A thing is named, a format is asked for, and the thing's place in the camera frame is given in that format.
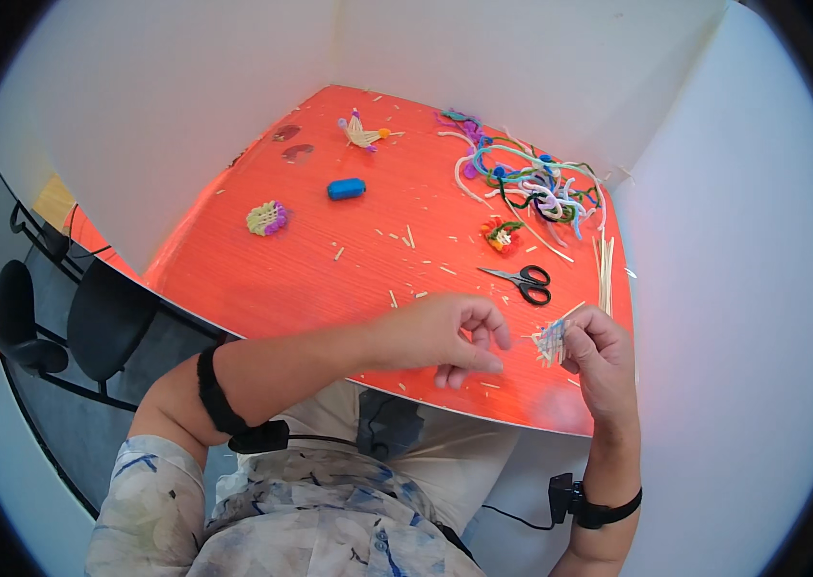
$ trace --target black scissor handle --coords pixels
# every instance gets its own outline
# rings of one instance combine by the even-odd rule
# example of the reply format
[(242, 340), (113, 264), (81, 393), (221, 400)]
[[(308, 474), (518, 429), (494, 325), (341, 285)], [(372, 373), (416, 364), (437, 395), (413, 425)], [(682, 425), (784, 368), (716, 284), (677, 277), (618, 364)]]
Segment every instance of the black scissor handle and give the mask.
[[(529, 303), (535, 306), (544, 306), (551, 302), (551, 292), (544, 288), (544, 283), (518, 283), (519, 293), (522, 298), (526, 299)], [(543, 299), (537, 299), (532, 294), (543, 296)]]
[[(532, 276), (531, 271), (538, 272), (539, 275), (544, 277), (544, 280)], [(545, 271), (537, 265), (530, 264), (527, 267), (523, 267), (522, 270), (519, 271), (519, 276), (532, 284), (539, 284), (540, 286), (548, 286), (551, 284), (551, 276), (548, 274), (548, 271)]]

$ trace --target black wristband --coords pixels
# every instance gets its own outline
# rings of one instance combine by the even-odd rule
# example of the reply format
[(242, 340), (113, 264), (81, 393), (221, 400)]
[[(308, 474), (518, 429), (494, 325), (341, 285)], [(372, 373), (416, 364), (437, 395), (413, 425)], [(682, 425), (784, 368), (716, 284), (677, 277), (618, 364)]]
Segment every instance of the black wristband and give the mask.
[(205, 411), (215, 424), (215, 428), (231, 437), (246, 432), (250, 427), (243, 417), (234, 413), (228, 399), (224, 396), (220, 383), (215, 375), (215, 350), (217, 345), (209, 346), (198, 355), (198, 396), (202, 399)]
[(585, 496), (585, 490), (583, 489), (582, 482), (577, 481), (574, 483), (574, 491), (579, 491), (583, 496), (583, 499), (578, 502), (578, 504), (574, 507), (575, 511), (572, 511), (571, 513), (574, 514), (576, 524), (584, 529), (598, 529), (602, 525), (616, 523), (621, 519), (628, 517), (630, 514), (637, 511), (638, 507), (640, 507), (641, 498), (644, 495), (644, 488), (641, 488), (637, 491), (637, 495), (631, 499), (630, 502), (627, 502), (620, 507), (610, 509), (605, 505), (594, 505), (590, 503)]

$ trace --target scissor blade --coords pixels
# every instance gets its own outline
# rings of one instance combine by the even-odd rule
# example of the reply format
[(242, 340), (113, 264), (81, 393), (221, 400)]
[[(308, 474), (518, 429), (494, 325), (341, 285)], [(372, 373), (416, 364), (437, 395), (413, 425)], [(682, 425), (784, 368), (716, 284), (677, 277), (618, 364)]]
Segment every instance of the scissor blade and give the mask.
[(501, 278), (504, 278), (504, 279), (512, 279), (513, 278), (513, 273), (512, 272), (494, 271), (493, 269), (484, 269), (482, 267), (478, 267), (477, 270), (478, 271), (489, 272), (489, 273), (493, 274), (494, 276), (498, 276), (498, 277), (501, 277)]

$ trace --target black wrist strap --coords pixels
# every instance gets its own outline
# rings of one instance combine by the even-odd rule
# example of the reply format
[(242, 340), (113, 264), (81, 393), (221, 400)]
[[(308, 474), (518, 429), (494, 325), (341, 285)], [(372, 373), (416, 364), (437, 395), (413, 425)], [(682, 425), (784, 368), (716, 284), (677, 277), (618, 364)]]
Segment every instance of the black wrist strap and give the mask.
[(198, 396), (215, 428), (231, 437), (241, 435), (250, 427), (243, 417), (234, 413), (224, 396), (215, 375), (215, 351), (217, 345), (209, 346), (198, 356)]
[(644, 488), (641, 488), (630, 502), (620, 507), (609, 508), (605, 505), (594, 505), (590, 503), (585, 496), (582, 482), (577, 481), (574, 483), (574, 490), (579, 490), (580, 494), (583, 495), (583, 499), (579, 502), (578, 507), (575, 507), (576, 511), (571, 513), (574, 514), (576, 524), (584, 529), (598, 529), (602, 525), (616, 523), (628, 517), (640, 507), (641, 498), (644, 495)]
[(548, 484), (548, 502), (551, 505), (551, 522), (562, 524), (567, 514), (573, 514), (576, 524), (584, 529), (598, 529), (602, 525), (619, 522), (640, 507), (644, 490), (639, 489), (630, 502), (620, 507), (610, 508), (594, 505), (585, 497), (583, 482), (574, 483), (572, 473), (551, 477)]

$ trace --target blue spool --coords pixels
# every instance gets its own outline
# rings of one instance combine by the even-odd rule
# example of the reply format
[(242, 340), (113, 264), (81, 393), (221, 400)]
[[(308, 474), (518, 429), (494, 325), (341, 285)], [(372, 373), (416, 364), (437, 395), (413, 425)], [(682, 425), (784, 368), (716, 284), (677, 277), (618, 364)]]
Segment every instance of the blue spool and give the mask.
[(343, 180), (333, 180), (326, 187), (326, 194), (330, 201), (343, 201), (343, 199), (354, 199), (360, 197), (365, 192), (365, 181), (361, 178), (345, 178)]

